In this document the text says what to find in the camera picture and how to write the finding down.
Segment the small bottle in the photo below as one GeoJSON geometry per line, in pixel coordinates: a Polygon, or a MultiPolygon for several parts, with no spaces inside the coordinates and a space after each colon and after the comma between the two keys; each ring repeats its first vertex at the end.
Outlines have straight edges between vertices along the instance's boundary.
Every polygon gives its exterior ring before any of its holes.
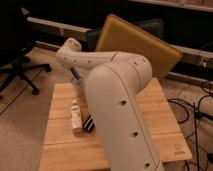
{"type": "Polygon", "coordinates": [[[71,112],[71,124],[73,133],[82,132],[83,129],[82,129],[81,111],[80,106],[78,105],[76,100],[72,101],[70,112],[71,112]]]}

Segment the office chair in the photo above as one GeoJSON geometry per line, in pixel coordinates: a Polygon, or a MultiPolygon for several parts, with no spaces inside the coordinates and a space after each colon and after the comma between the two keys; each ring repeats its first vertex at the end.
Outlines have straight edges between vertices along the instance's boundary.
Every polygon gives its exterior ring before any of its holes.
{"type": "Polygon", "coordinates": [[[9,74],[5,81],[0,83],[0,93],[16,76],[19,76],[32,87],[32,94],[38,95],[39,89],[24,72],[37,68],[44,68],[46,72],[50,72],[51,68],[49,64],[23,66],[24,62],[30,61],[25,55],[33,49],[36,41],[28,25],[27,18],[23,15],[16,0],[1,2],[0,21],[0,67],[7,64],[11,65],[10,68],[0,69],[0,74],[9,74]]]}

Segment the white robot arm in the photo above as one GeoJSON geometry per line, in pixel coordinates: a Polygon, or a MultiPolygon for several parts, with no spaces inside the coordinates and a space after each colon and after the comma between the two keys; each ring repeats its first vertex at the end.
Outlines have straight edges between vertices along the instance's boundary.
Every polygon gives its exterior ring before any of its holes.
{"type": "Polygon", "coordinates": [[[84,90],[111,170],[163,171],[136,102],[136,94],[152,77],[149,61],[132,53],[63,48],[57,59],[67,69],[92,69],[85,78],[84,90]]]}

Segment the chair wheel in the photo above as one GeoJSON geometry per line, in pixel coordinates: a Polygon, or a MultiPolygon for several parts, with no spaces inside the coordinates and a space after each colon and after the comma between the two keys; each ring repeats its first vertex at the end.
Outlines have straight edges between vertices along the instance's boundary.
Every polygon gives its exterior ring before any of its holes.
{"type": "Polygon", "coordinates": [[[33,89],[32,94],[33,95],[38,95],[39,94],[39,89],[33,89]]]}
{"type": "Polygon", "coordinates": [[[45,66],[44,69],[45,69],[46,72],[50,72],[51,71],[51,68],[50,68],[49,65],[45,66]]]}

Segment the wooden table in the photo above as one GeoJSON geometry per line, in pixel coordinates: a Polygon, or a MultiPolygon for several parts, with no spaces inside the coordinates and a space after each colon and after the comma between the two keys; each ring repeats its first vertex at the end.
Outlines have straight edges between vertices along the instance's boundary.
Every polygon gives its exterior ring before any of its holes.
{"type": "MultiPolygon", "coordinates": [[[[55,85],[44,140],[40,171],[78,171],[109,168],[100,139],[91,134],[74,136],[69,108],[76,98],[72,85],[55,85]]],[[[157,79],[137,95],[152,140],[162,162],[188,160],[191,152],[157,79]]],[[[82,112],[88,113],[82,103],[82,112]]]]}

